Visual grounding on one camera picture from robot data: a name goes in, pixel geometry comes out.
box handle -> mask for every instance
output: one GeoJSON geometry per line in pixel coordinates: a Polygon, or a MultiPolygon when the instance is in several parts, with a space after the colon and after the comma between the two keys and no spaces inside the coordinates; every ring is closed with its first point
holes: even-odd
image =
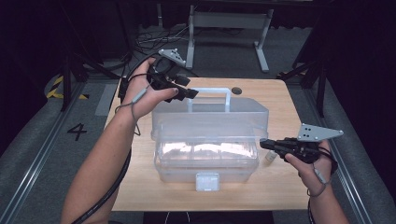
{"type": "MultiPolygon", "coordinates": [[[[231,91],[228,88],[192,88],[198,92],[204,93],[222,93],[225,94],[225,103],[224,103],[224,111],[230,112],[230,100],[231,100],[231,91]]],[[[187,107],[189,113],[192,112],[192,99],[188,99],[187,107]]]]}

human arm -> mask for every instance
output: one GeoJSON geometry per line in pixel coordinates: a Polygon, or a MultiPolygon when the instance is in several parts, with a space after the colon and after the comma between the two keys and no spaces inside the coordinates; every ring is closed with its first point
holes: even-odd
{"type": "MultiPolygon", "coordinates": [[[[134,75],[147,73],[153,62],[154,59],[143,62],[134,75]]],[[[123,103],[132,102],[145,88],[147,92],[140,100],[118,110],[82,163],[67,192],[61,223],[72,223],[105,195],[119,176],[128,156],[137,120],[147,115],[160,101],[177,94],[177,89],[155,91],[146,76],[135,77],[129,84],[123,103]]],[[[116,197],[117,192],[84,223],[107,223],[116,197]]]]}
{"type": "MultiPolygon", "coordinates": [[[[322,141],[319,147],[324,147],[330,151],[330,146],[328,141],[322,141]]],[[[332,191],[332,185],[327,184],[326,188],[321,192],[323,184],[319,181],[317,175],[314,172],[314,165],[307,164],[300,161],[291,154],[286,155],[288,162],[296,168],[300,174],[303,183],[309,189],[311,195],[310,197],[310,207],[314,220],[318,224],[343,224],[348,223],[347,217],[344,214],[339,202],[334,196],[332,191]]],[[[323,177],[330,181],[331,179],[331,169],[332,162],[326,156],[321,155],[319,160],[315,161],[315,168],[320,171],[323,177]]]]}

yellow and black hazard tape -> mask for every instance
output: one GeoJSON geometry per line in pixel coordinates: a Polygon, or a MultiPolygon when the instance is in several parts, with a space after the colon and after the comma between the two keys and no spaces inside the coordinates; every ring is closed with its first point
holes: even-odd
{"type": "MultiPolygon", "coordinates": [[[[58,89],[59,85],[61,85],[62,81],[64,81],[64,76],[59,75],[58,78],[54,81],[52,87],[49,90],[49,93],[47,93],[47,98],[59,98],[63,99],[64,95],[61,93],[56,93],[56,90],[58,89]]],[[[81,94],[78,99],[80,100],[87,100],[90,98],[89,94],[81,94]]]]}

plastic storage box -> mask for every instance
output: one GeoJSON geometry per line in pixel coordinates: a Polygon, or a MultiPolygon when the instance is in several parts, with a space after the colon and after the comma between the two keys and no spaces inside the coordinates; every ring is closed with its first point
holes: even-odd
{"type": "Polygon", "coordinates": [[[165,182],[245,182],[259,165],[257,143],[268,137],[268,109],[249,98],[200,97],[161,102],[152,112],[154,165],[165,182]]]}

wooden table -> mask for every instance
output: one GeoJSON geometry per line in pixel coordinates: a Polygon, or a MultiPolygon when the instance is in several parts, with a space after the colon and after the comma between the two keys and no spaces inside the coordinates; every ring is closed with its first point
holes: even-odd
{"type": "MultiPolygon", "coordinates": [[[[270,139],[295,137],[301,122],[285,83],[272,79],[192,77],[192,87],[239,87],[242,94],[269,109],[270,139]]],[[[120,104],[117,93],[107,122],[120,104]]],[[[220,183],[220,191],[196,191],[195,183],[164,183],[153,164],[155,142],[150,138],[151,114],[139,120],[142,133],[134,138],[129,171],[120,185],[114,211],[248,211],[305,209],[306,187],[297,171],[279,157],[265,162],[267,149],[257,148],[259,168],[246,183],[220,183]]]]}

